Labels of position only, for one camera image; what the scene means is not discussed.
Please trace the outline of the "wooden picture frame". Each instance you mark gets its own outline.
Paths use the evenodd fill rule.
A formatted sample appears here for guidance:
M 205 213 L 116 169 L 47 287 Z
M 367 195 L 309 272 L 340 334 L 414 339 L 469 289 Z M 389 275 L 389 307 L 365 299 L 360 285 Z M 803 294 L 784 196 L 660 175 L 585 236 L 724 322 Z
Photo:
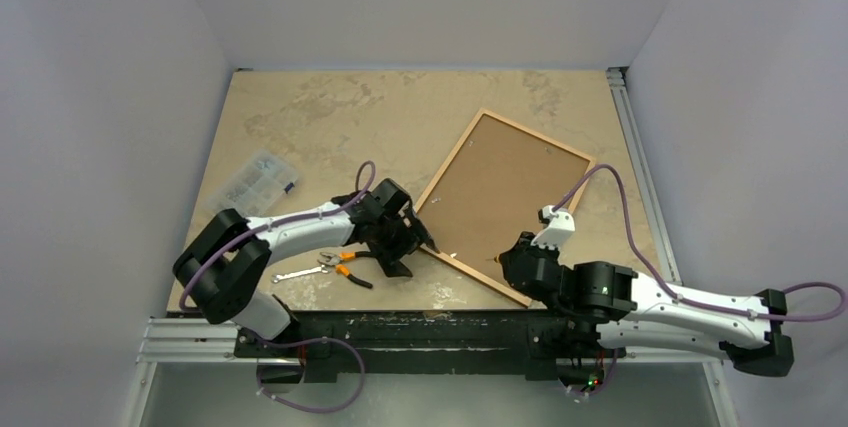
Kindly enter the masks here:
M 439 253 L 426 253 L 516 302 L 499 264 L 485 258 L 537 231 L 538 212 L 559 202 L 594 157 L 489 110 L 477 112 L 425 188 L 415 210 Z

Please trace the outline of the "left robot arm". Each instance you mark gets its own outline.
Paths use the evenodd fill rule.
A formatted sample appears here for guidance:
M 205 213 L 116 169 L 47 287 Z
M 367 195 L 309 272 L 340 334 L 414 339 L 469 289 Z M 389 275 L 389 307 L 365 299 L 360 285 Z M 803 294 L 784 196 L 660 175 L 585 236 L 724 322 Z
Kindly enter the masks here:
M 386 178 L 374 188 L 337 196 L 316 208 L 277 217 L 217 213 L 177 258 L 172 272 L 211 324 L 232 321 L 259 337 L 272 355 L 297 346 L 285 303 L 260 291 L 265 269 L 320 249 L 364 244 L 388 277 L 408 277 L 403 258 L 435 242 L 409 194 Z

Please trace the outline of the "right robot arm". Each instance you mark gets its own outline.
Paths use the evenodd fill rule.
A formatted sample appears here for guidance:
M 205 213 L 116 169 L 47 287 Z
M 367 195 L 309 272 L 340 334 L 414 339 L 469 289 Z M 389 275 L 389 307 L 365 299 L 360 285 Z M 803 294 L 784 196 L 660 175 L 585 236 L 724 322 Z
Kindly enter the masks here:
M 734 369 L 761 377 L 785 377 L 794 364 L 793 343 L 779 319 L 787 312 L 780 291 L 731 296 L 663 290 L 653 277 L 609 262 L 564 266 L 558 250 L 532 240 L 532 233 L 521 233 L 495 260 L 510 287 L 568 320 L 561 339 L 573 353 L 596 345 L 687 350 L 727 359 Z

